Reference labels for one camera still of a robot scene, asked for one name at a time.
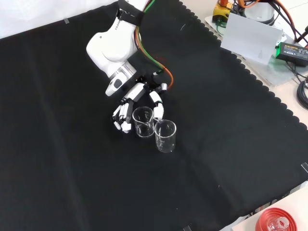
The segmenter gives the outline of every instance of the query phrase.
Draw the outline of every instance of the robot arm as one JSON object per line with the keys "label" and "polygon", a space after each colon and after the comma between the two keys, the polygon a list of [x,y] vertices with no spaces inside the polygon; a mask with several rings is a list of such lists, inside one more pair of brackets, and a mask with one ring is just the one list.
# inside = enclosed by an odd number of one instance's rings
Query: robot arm
{"label": "robot arm", "polygon": [[95,34],[87,45],[90,58],[111,80],[106,90],[107,96],[114,94],[136,73],[127,61],[137,51],[133,35],[136,25],[125,20],[133,22],[134,16],[129,11],[142,12],[148,0],[118,2],[120,10],[111,28]]}
{"label": "robot arm", "polygon": [[[118,0],[120,9],[111,28],[107,32],[95,34],[87,45],[90,58],[111,80],[106,90],[107,96],[113,95],[137,72],[127,59],[137,51],[134,31],[141,23],[142,11],[147,2],[148,0]],[[133,105],[145,93],[149,93],[155,104],[154,118],[162,119],[164,107],[159,93],[166,90],[165,83],[156,89],[150,89],[146,81],[137,83],[114,111],[112,118],[115,127],[124,133],[131,130]]]}

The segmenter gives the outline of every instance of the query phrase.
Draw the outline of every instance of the clear plastic container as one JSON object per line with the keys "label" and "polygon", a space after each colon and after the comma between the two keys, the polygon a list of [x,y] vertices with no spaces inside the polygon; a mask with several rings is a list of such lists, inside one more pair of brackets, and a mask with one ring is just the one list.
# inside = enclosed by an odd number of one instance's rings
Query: clear plastic container
{"label": "clear plastic container", "polygon": [[155,125],[155,139],[159,151],[170,153],[175,148],[177,126],[170,120],[160,120]]}
{"label": "clear plastic container", "polygon": [[149,107],[138,107],[133,112],[136,133],[141,138],[148,138],[154,134],[154,113]]}
{"label": "clear plastic container", "polygon": [[268,220],[267,227],[269,231],[287,231],[289,220],[285,217],[273,217]]}

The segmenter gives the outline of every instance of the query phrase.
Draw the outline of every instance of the red object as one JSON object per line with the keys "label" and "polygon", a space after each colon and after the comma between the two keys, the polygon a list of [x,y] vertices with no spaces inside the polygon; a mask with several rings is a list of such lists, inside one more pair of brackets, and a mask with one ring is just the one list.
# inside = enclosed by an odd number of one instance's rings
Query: red object
{"label": "red object", "polygon": [[223,6],[227,6],[228,0],[220,0],[220,4]]}
{"label": "red object", "polygon": [[271,217],[287,218],[290,222],[288,231],[297,231],[296,222],[294,221],[293,217],[280,208],[270,208],[265,210],[256,223],[256,231],[268,231],[267,222]]}

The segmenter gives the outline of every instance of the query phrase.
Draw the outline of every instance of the yellow device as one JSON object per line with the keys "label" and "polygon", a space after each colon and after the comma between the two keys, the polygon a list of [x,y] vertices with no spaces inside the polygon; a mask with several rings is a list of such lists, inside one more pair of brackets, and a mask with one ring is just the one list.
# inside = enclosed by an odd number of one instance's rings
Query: yellow device
{"label": "yellow device", "polygon": [[[228,2],[226,7],[229,9],[232,9],[232,3]],[[218,20],[221,22],[227,22],[229,18],[230,10],[227,8],[221,7],[218,3],[216,3],[216,6],[213,11],[213,23],[216,23]]]}

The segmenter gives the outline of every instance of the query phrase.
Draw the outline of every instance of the black tablecloth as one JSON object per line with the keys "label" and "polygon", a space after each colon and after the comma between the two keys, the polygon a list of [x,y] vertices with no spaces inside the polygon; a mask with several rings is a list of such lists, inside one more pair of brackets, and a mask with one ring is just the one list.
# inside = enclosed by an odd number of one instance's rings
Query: black tablecloth
{"label": "black tablecloth", "polygon": [[[175,78],[176,150],[119,133],[118,98],[86,53],[116,10],[0,40],[2,230],[216,231],[307,179],[307,127],[177,0],[157,0],[141,26]],[[130,62],[156,70],[140,53]]]}

